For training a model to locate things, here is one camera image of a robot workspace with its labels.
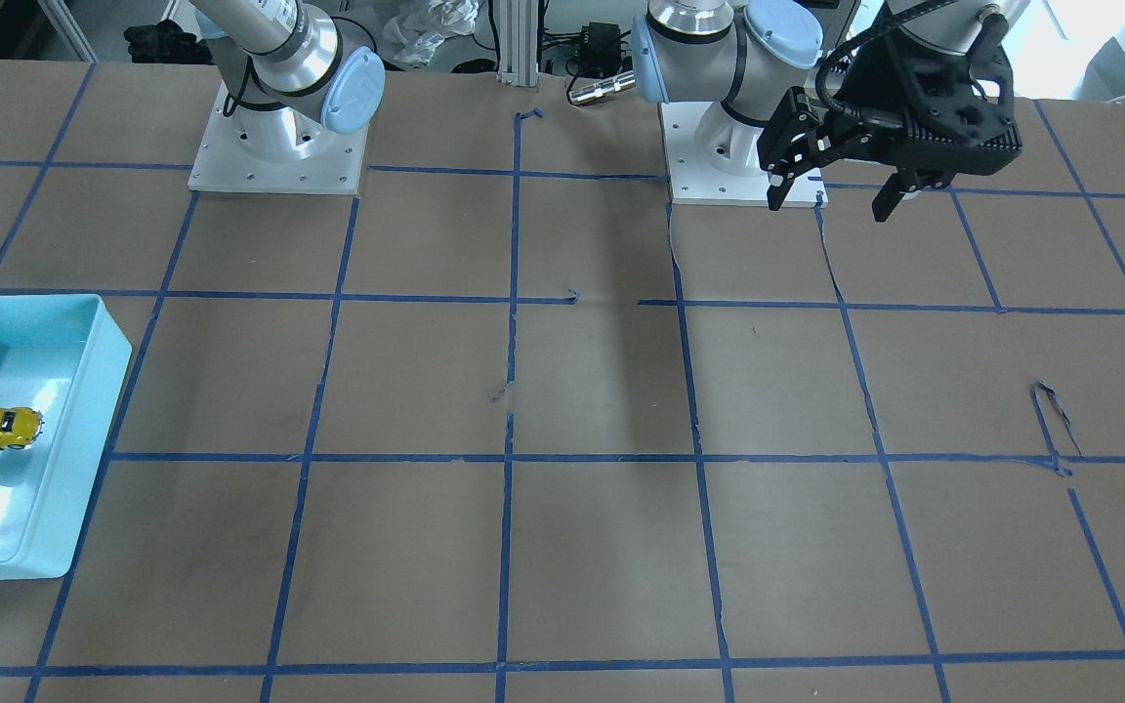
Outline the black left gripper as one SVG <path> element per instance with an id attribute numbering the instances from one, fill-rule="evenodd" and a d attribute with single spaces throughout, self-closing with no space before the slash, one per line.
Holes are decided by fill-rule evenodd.
<path id="1" fill-rule="evenodd" d="M 954 54 L 893 28 L 855 49 L 840 88 L 822 94 L 826 119 L 804 85 L 790 85 L 756 143 L 770 210 L 784 208 L 796 179 L 842 157 L 835 135 L 857 139 L 853 157 L 906 172 L 990 177 L 1008 166 L 1023 143 L 1005 36 L 983 28 Z M 920 174 L 889 175 L 872 218 L 886 223 L 921 186 Z"/>

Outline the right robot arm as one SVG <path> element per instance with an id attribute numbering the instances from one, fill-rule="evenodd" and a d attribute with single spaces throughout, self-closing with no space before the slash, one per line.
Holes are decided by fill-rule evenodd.
<path id="1" fill-rule="evenodd" d="M 184 184 L 200 121 L 188 89 L 250 154 L 287 117 L 298 186 L 369 124 L 385 70 L 370 45 L 298 1 L 199 1 L 216 67 L 0 62 L 0 292 L 110 292 L 151 312 L 144 376 L 106 433 L 124 460 L 308 463 L 353 247 L 356 200 L 201 195 Z"/>

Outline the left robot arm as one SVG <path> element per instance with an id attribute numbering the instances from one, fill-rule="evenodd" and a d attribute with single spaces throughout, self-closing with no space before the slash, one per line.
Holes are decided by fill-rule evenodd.
<path id="1" fill-rule="evenodd" d="M 866 30 L 824 49 L 798 1 L 651 1 L 631 31 L 637 89 L 651 103 L 706 103 L 706 160 L 752 174 L 777 211 L 791 187 L 840 160 L 893 169 L 872 200 L 904 197 L 1022 155 L 1004 40 L 1022 1 L 886 1 Z"/>

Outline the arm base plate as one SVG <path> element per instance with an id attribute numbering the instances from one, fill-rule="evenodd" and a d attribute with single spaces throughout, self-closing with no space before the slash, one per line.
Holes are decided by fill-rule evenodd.
<path id="1" fill-rule="evenodd" d="M 188 188 L 223 193 L 356 196 L 369 128 L 348 135 L 285 107 L 223 115 L 222 85 L 194 157 Z"/>
<path id="2" fill-rule="evenodd" d="M 662 143 L 675 205 L 768 208 L 760 169 L 762 129 L 734 119 L 722 103 L 662 103 Z"/>

